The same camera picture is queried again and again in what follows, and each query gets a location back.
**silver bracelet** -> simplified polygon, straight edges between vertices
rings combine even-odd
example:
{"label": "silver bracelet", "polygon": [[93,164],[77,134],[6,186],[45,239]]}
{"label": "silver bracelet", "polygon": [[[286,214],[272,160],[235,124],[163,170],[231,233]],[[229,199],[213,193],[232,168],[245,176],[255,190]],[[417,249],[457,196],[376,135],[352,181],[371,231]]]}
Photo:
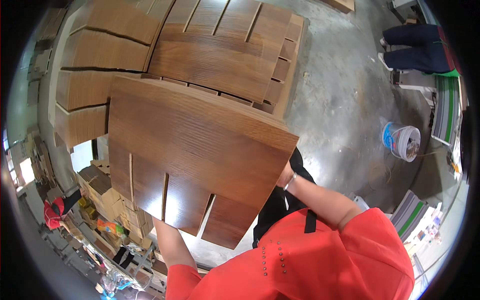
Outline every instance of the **silver bracelet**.
{"label": "silver bracelet", "polygon": [[296,172],[293,172],[293,176],[292,176],[292,179],[290,179],[290,181],[287,183],[287,185],[283,188],[284,191],[286,191],[288,189],[288,186],[293,182],[293,180],[297,177],[297,173]]}

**hand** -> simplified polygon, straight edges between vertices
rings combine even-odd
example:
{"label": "hand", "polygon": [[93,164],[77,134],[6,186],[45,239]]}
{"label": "hand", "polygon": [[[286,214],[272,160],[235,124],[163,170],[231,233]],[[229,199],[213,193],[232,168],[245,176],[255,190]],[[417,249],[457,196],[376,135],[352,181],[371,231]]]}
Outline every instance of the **hand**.
{"label": "hand", "polygon": [[80,195],[82,195],[82,197],[85,197],[87,196],[87,192],[84,189],[80,188]]}
{"label": "hand", "polygon": [[283,168],[282,174],[280,174],[280,178],[278,178],[278,181],[276,182],[277,186],[284,188],[287,183],[292,179],[293,177],[293,170],[290,165],[290,162],[287,162],[285,165],[285,168]]}

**plastic bucket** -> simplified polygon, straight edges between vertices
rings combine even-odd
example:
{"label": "plastic bucket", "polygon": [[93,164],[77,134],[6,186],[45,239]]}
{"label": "plastic bucket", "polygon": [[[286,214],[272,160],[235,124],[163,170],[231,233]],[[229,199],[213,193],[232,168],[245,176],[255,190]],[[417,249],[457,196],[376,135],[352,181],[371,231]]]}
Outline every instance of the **plastic bucket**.
{"label": "plastic bucket", "polygon": [[414,126],[388,122],[382,132],[382,141],[394,156],[412,162],[420,149],[420,130]]}

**shoe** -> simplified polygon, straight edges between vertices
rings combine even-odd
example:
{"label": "shoe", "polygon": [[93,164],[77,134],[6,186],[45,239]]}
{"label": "shoe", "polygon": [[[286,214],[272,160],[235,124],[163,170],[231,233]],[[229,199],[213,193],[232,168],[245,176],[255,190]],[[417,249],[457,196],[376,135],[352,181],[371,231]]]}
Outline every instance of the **shoe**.
{"label": "shoe", "polygon": [[380,45],[382,45],[382,47],[387,47],[388,46],[388,43],[387,43],[387,41],[385,41],[384,37],[382,37],[382,39],[380,40]]}
{"label": "shoe", "polygon": [[384,67],[385,67],[387,70],[393,71],[393,68],[389,68],[389,67],[387,66],[387,64],[385,63],[384,54],[383,54],[383,53],[378,52],[377,57],[378,57],[378,60],[384,65]]}

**red shirt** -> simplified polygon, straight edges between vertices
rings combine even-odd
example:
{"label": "red shirt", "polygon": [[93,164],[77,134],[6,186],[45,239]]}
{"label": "red shirt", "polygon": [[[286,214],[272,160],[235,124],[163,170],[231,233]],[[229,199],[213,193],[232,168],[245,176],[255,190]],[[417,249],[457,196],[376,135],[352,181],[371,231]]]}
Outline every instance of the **red shirt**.
{"label": "red shirt", "polygon": [[[60,215],[63,214],[63,198],[58,197],[57,199],[53,200],[52,204],[56,204],[59,207],[60,210]],[[44,207],[43,207],[43,218],[45,219],[45,224],[50,228],[50,229],[55,229],[60,227],[60,221],[61,221],[61,216],[57,215],[51,205],[45,201],[44,202]]]}
{"label": "red shirt", "polygon": [[409,298],[412,264],[378,208],[354,217],[342,232],[317,220],[316,231],[304,233],[306,214],[302,209],[276,222],[258,248],[203,279],[190,266],[171,266],[167,299]]}

